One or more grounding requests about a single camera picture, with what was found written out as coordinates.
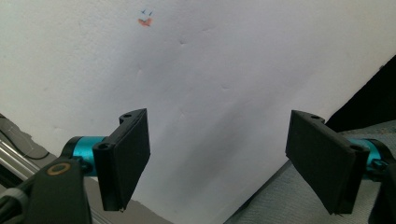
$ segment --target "teal anodized part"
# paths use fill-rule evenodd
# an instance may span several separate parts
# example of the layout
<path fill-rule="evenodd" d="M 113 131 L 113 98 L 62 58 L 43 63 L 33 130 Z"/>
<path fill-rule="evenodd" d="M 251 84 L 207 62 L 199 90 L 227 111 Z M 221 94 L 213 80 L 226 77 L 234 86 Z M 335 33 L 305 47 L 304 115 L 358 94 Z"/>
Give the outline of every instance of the teal anodized part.
<path fill-rule="evenodd" d="M 75 146 L 73 156 L 82 157 L 85 162 L 92 166 L 92 171 L 85 176 L 97 176 L 92 148 L 96 143 L 102 142 L 103 139 L 103 136 L 84 136 L 78 140 Z"/>
<path fill-rule="evenodd" d="M 369 140 L 357 138 L 348 138 L 347 140 L 349 140 L 350 143 L 365 147 L 370 150 L 369 158 L 367 159 L 367 169 L 369 169 L 373 160 L 381 160 L 381 155 L 379 154 L 378 149 Z"/>

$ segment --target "black clamp pad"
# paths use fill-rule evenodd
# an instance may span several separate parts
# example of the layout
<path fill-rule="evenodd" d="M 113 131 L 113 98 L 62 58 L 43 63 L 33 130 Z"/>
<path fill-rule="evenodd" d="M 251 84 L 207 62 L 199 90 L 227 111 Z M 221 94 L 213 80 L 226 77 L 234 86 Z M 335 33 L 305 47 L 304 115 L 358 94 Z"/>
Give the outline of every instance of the black clamp pad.
<path fill-rule="evenodd" d="M 324 119 L 291 111 L 286 154 L 330 214 L 350 214 L 369 151 L 351 144 Z"/>
<path fill-rule="evenodd" d="M 147 109 L 120 117 L 120 126 L 93 147 L 103 207 L 125 209 L 149 161 Z"/>

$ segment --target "silver rail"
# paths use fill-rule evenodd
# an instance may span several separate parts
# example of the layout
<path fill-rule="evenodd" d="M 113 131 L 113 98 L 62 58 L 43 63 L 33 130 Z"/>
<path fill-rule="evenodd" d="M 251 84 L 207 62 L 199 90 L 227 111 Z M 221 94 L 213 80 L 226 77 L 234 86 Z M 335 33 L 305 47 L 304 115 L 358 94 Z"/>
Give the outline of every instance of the silver rail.
<path fill-rule="evenodd" d="M 37 173 L 40 168 L 31 161 L 24 158 L 18 151 L 10 147 L 6 142 L 0 139 L 0 163 L 10 172 L 22 180 Z M 97 224 L 111 224 L 105 217 L 91 208 L 92 222 Z"/>

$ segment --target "white surface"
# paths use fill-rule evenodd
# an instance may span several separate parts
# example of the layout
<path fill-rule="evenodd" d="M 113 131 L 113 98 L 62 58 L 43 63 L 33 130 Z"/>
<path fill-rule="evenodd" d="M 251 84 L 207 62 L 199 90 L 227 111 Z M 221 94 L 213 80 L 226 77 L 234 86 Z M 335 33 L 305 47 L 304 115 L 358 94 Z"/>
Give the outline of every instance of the white surface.
<path fill-rule="evenodd" d="M 395 11 L 3 0 L 0 111 L 59 155 L 70 137 L 109 134 L 146 107 L 152 156 L 134 199 L 172 222 L 221 223 L 286 160 L 292 109 L 327 119 L 396 53 Z"/>

